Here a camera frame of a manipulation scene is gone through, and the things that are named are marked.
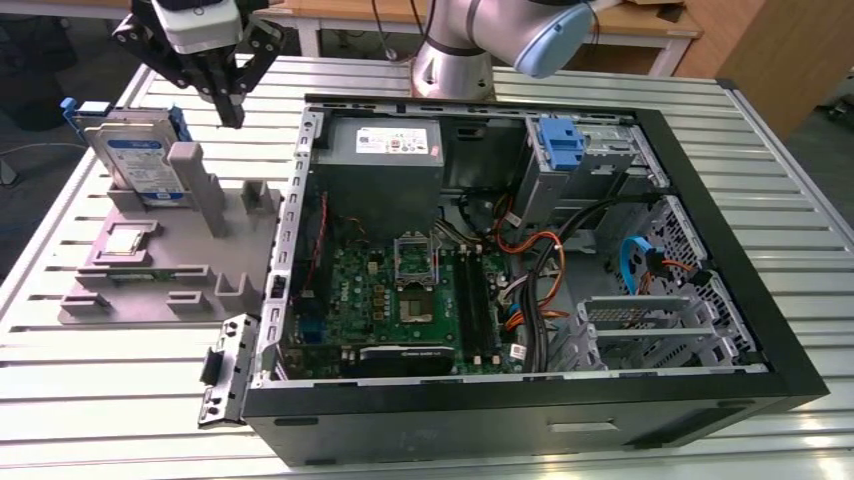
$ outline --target table surface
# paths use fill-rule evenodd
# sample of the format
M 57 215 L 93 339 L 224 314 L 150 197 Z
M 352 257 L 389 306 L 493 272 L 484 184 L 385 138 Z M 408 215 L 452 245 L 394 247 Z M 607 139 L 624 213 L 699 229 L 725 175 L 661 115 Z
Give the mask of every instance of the table surface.
M 4 479 L 196 478 L 345 472 L 346 478 L 827 478 L 854 472 L 854 255 L 850 229 L 744 106 L 711 81 L 496 69 L 503 101 L 659 109 L 732 226 L 831 395 L 752 418 L 685 447 L 290 471 L 250 429 L 198 431 L 201 359 L 217 325 L 86 328 L 56 320 L 101 219 L 109 178 L 86 153 L 0 288 Z M 302 95 L 404 96 L 385 62 L 281 58 L 245 101 L 245 128 L 141 69 L 121 104 L 184 108 L 205 167 L 225 186 L 286 190 Z
M 128 0 L 36 0 L 40 3 L 126 8 Z M 429 0 L 415 0 L 425 17 Z M 415 23 L 408 0 L 376 0 L 380 18 L 386 22 Z M 600 33 L 659 37 L 699 37 L 701 28 L 684 13 L 676 23 L 655 16 L 656 9 L 623 3 L 599 12 Z M 373 20 L 370 0 L 285 0 L 265 11 L 269 15 Z

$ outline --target red cable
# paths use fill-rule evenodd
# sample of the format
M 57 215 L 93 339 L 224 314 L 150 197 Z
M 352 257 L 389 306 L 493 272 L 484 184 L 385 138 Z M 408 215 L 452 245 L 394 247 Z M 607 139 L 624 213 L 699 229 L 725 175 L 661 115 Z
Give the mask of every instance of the red cable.
M 326 219 L 326 213 L 328 213 L 325 193 L 320 196 L 320 203 L 322 208 L 322 217 L 320 218 L 320 233 L 317 234 L 314 251 L 310 254 L 310 268 L 308 269 L 308 277 L 305 277 L 305 285 L 302 286 L 302 292 L 308 289 L 308 286 L 310 285 L 310 279 L 314 276 L 314 266 L 317 265 L 317 256 L 320 255 L 320 248 L 322 247 L 322 237 L 325 234 L 325 219 Z

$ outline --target circuit board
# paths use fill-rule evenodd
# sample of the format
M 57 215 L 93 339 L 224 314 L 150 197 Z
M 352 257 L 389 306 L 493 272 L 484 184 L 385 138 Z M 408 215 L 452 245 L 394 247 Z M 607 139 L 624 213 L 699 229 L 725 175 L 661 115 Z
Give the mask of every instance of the circuit board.
M 377 345 L 452 348 L 455 366 L 451 374 L 513 371 L 515 364 L 505 354 L 475 361 L 465 359 L 463 354 L 453 254 L 447 249 L 427 252 L 406 248 L 394 257 L 392 247 L 366 248 L 362 245 L 334 251 L 326 317 L 321 322 L 301 319 L 300 323 L 304 341 L 296 353 L 300 376 L 337 377 L 341 355 L 346 360 L 346 355 L 354 355 L 360 347 Z M 499 254 L 484 254 L 477 258 L 487 277 L 484 284 L 488 283 L 493 291 L 495 280 L 504 274 L 504 258 Z M 431 262 L 437 273 L 435 285 L 404 287 L 396 282 L 394 271 L 423 272 Z M 495 312 L 491 310 L 489 313 L 495 318 Z M 497 339 L 497 322 L 489 323 Z M 505 353 L 507 349 L 496 344 L 495 351 Z

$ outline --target metal bracket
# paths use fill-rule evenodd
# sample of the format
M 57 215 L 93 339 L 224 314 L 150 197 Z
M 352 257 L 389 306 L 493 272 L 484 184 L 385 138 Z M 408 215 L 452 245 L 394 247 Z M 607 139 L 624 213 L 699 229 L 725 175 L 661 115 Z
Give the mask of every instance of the metal bracket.
M 216 345 L 208 350 L 200 381 L 208 386 L 198 412 L 198 428 L 245 425 L 242 400 L 249 385 L 249 370 L 258 321 L 237 315 L 222 322 Z

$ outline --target white label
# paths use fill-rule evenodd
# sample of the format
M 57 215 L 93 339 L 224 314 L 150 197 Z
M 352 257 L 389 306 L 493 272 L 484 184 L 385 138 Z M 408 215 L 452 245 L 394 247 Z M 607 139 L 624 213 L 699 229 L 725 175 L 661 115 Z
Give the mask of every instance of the white label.
M 184 186 L 174 170 L 162 163 L 165 149 L 149 140 L 109 140 L 116 167 L 130 187 L 149 204 L 176 204 Z
M 509 345 L 511 358 L 515 358 L 516 360 L 524 360 L 525 351 L 527 351 L 527 348 L 524 348 L 524 345 L 519 345 L 517 343 L 513 343 L 512 345 Z
M 512 213 L 512 212 L 507 212 L 507 216 L 504 217 L 504 219 L 509 222 L 509 224 L 519 228 L 519 225 L 521 224 L 521 219 Z
M 423 128 L 360 128 L 356 153 L 427 155 L 427 130 Z

